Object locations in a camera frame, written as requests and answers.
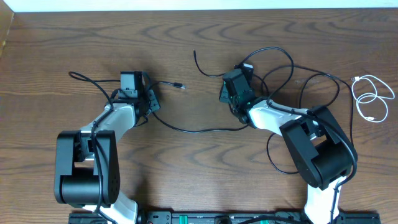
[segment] cable plug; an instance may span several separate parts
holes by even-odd
[[[175,88],[181,88],[181,89],[185,89],[186,86],[183,85],[182,83],[173,83],[173,87]]]

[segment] wooden board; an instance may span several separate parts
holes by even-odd
[[[0,223],[66,223],[73,210],[53,196],[55,141],[60,131],[92,121],[105,98],[95,86],[68,77],[70,70],[93,79],[145,70],[154,80],[186,84],[186,90],[156,88],[162,105],[158,115],[186,129],[241,126],[218,101],[221,79],[196,69],[193,49],[208,73],[231,70],[253,50],[276,45],[296,63],[349,83],[353,76],[371,73],[398,87],[397,9],[18,14],[9,40],[0,62]],[[250,62],[263,75],[288,61],[269,51]],[[270,89],[288,73],[267,78]],[[297,106],[309,75],[297,70],[276,102]],[[112,91],[118,84],[102,86]],[[314,79],[303,105],[326,103],[335,88],[331,81]],[[357,90],[371,91],[365,85]],[[397,223],[398,103],[388,105],[389,117],[381,124],[354,113],[358,173],[343,187],[339,206],[377,211],[383,223]],[[345,87],[330,109],[348,133]],[[381,103],[364,111],[384,114]],[[118,144],[121,189],[143,207],[253,212],[305,205],[302,178],[279,174],[266,158],[270,132],[185,134],[149,119]],[[295,170],[282,138],[272,139],[271,155],[281,169]]]
[[[14,12],[6,5],[6,3],[4,3],[4,1],[0,0],[0,57],[2,50],[6,45],[6,39],[13,17]]]

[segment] coiled white cable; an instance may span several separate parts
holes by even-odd
[[[372,82],[372,80],[368,79],[367,77],[369,77],[369,78],[374,78],[374,79],[376,79],[377,81],[383,83],[383,85],[385,85],[385,86],[390,90],[390,92],[392,93],[392,97],[379,96],[379,95],[377,94],[377,88],[376,88],[376,86],[374,85],[374,83]],[[371,85],[372,85],[373,88],[374,88],[374,93],[364,93],[364,94],[362,94],[361,96],[359,96],[359,97],[357,98],[357,97],[355,96],[355,93],[354,93],[354,85],[355,85],[356,82],[358,82],[358,81],[360,81],[360,80],[367,80],[368,82],[370,82]],[[356,109],[358,110],[359,115],[361,115],[366,121],[370,121],[370,122],[374,122],[374,123],[383,122],[383,121],[387,118],[387,116],[388,116],[388,106],[387,106],[387,103],[386,103],[385,100],[393,100],[393,99],[396,97],[396,95],[394,94],[394,92],[392,91],[392,89],[389,87],[389,85],[387,85],[385,82],[383,82],[382,80],[380,80],[378,77],[375,77],[374,75],[364,75],[364,76],[361,76],[361,77],[355,77],[355,81],[354,81],[353,85],[351,86],[351,91],[352,91],[352,94],[353,94],[354,99],[356,100]],[[363,99],[365,99],[365,98],[372,98],[372,99],[371,99],[371,100],[368,100],[368,101],[363,101]],[[370,102],[374,101],[375,99],[381,100],[381,101],[384,103],[384,106],[386,106],[386,115],[384,116],[383,119],[381,119],[381,120],[379,120],[379,121],[374,120],[374,117],[372,117],[372,116],[365,116],[365,115],[363,115],[363,113],[362,113],[362,111],[361,111],[361,108],[360,108],[360,104],[370,103]]]

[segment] robotic arm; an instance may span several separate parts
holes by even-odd
[[[256,97],[254,90],[250,87],[252,75],[253,67],[245,63],[225,73],[220,101],[230,104],[232,113],[243,124],[266,129],[283,137],[299,174],[308,184],[308,199],[305,206],[307,217],[315,224],[329,223],[328,217],[334,204],[334,188],[346,178],[351,170],[352,160],[349,152],[329,128],[300,115],[272,108],[267,104],[266,97]],[[279,105],[272,100],[269,100],[269,103],[286,111],[294,110],[316,116],[331,124],[339,134],[345,136],[336,119],[325,106],[295,109]],[[324,135],[325,141],[317,146],[312,144],[313,139]],[[353,151],[353,154],[358,160],[357,153]],[[335,218],[338,216],[337,203],[333,210],[333,218]]]
[[[119,98],[113,100],[113,106],[107,104],[104,112],[80,130],[62,131],[58,135],[54,185],[58,203],[94,211],[101,197],[99,214],[102,217],[116,223],[137,223],[137,203],[119,191],[116,143],[140,117],[160,109],[153,90],[144,88],[143,75],[143,72],[121,72]],[[97,126],[95,141],[99,162],[95,159],[91,138],[94,125]],[[94,167],[76,166],[87,160],[94,160]]]

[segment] white wall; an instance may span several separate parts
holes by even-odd
[[[4,0],[14,12],[398,7],[398,0]]]

